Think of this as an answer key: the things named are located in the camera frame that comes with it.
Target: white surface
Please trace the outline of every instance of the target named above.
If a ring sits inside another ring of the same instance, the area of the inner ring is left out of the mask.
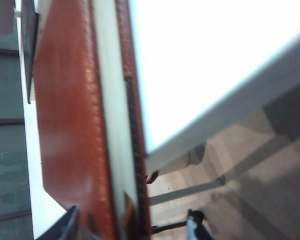
[[[300,0],[130,0],[129,6],[148,154],[300,35]]]
[[[16,9],[21,9],[21,1],[16,0]],[[41,155],[37,122],[36,102],[27,101],[24,55],[21,46],[21,20],[17,18],[20,69],[25,122],[26,150],[28,160],[30,199],[33,237],[36,239],[49,229],[66,211],[44,190],[41,168]]]

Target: black object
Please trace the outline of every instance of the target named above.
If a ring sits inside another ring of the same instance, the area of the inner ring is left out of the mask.
[[[186,223],[188,240],[213,240],[205,226],[202,224],[205,219],[206,216],[203,212],[192,211],[191,209],[188,210]]]
[[[187,226],[187,239],[188,240],[213,240],[209,232],[203,226],[203,220],[206,220],[206,216],[202,211],[188,210],[186,221],[181,221],[165,226],[152,226],[152,234],[157,234],[165,230],[176,229]]]
[[[79,227],[79,211],[71,207],[48,231],[37,240],[75,240]]]
[[[152,184],[157,179],[157,177],[158,177],[158,171],[155,171],[154,173],[152,173],[150,180],[146,182],[146,184]]]
[[[33,0],[22,0],[21,36],[24,55],[27,100],[30,103],[32,65],[35,58],[39,15],[35,12]]]
[[[157,233],[161,233],[165,230],[170,230],[170,229],[176,229],[176,228],[181,228],[187,225],[186,221],[181,221],[181,222],[177,222],[177,223],[173,223],[173,224],[169,224],[169,225],[165,225],[165,226],[152,226],[152,234],[157,234]]]

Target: metal frame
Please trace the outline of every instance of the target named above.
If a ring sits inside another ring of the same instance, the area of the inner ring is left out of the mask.
[[[13,211],[13,212],[5,213],[5,214],[0,214],[0,222],[9,220],[9,219],[23,217],[23,216],[30,216],[30,215],[32,215],[31,208],[27,208],[25,210]]]
[[[9,56],[9,57],[19,57],[19,51],[0,48],[0,55]]]
[[[24,125],[24,118],[0,118],[0,126]]]

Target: floor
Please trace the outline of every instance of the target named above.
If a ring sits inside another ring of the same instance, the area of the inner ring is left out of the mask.
[[[218,178],[223,186],[152,206],[152,224],[199,209],[216,240],[300,239],[300,87],[211,137],[199,165],[159,176],[148,194]],[[152,239],[184,240],[186,229]]]

